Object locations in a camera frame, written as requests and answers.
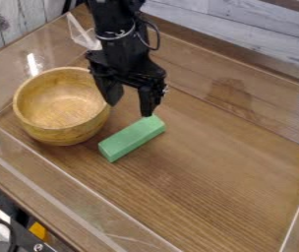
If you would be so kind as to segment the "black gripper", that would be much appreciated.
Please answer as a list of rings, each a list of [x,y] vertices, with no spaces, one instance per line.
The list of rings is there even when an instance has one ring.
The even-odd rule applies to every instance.
[[[116,106],[123,86],[137,89],[140,113],[149,117],[165,93],[165,70],[151,60],[148,30],[127,28],[96,30],[103,49],[89,50],[86,59],[97,88],[105,102]]]

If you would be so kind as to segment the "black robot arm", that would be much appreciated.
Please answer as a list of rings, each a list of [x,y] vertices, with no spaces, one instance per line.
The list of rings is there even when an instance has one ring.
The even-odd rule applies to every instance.
[[[108,105],[123,86],[137,90],[140,114],[149,117],[165,95],[167,71],[151,60],[161,45],[157,26],[143,16],[145,0],[86,0],[101,49],[86,52],[89,71]]]

